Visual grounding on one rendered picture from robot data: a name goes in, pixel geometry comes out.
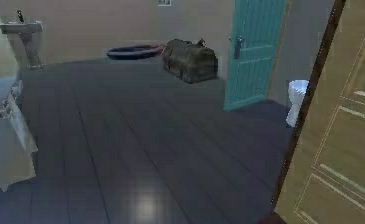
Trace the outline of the dark olive duffel bag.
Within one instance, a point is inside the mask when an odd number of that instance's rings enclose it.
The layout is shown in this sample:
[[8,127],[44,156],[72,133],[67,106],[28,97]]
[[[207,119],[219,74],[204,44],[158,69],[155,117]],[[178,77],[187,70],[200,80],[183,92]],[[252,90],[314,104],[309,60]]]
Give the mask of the dark olive duffel bag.
[[218,58],[203,39],[197,43],[182,39],[168,41],[162,62],[165,71],[189,84],[218,78]]

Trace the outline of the teal room door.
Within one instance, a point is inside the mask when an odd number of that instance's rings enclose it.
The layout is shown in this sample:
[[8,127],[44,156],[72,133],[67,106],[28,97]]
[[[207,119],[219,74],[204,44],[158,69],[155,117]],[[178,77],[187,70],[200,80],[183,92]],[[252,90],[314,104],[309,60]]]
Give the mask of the teal room door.
[[[277,52],[287,0],[235,0],[225,111],[264,100]],[[243,37],[238,59],[234,48]]]

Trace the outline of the white toilet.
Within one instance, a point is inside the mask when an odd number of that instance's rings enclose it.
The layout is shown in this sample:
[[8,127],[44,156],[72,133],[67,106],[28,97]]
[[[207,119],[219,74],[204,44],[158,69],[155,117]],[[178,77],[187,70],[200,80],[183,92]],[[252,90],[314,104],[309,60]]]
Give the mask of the white toilet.
[[294,127],[298,118],[298,114],[306,94],[308,80],[293,80],[288,85],[288,97],[291,103],[286,122],[291,127]]

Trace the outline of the tan panelled room door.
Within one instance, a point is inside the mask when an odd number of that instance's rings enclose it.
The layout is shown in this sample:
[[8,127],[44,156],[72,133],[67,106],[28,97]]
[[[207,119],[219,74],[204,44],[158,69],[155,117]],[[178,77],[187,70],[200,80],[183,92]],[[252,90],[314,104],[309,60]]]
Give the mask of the tan panelled room door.
[[365,224],[365,0],[334,0],[273,200],[285,224]]

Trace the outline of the grey pedestal sink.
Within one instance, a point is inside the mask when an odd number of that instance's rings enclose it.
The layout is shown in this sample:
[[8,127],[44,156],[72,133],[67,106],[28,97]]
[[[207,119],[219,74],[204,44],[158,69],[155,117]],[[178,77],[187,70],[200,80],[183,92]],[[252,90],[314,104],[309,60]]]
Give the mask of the grey pedestal sink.
[[28,65],[30,69],[42,68],[43,64],[38,55],[36,45],[33,43],[33,34],[41,33],[43,31],[43,24],[41,21],[34,22],[6,22],[0,24],[2,34],[17,34],[24,46]]

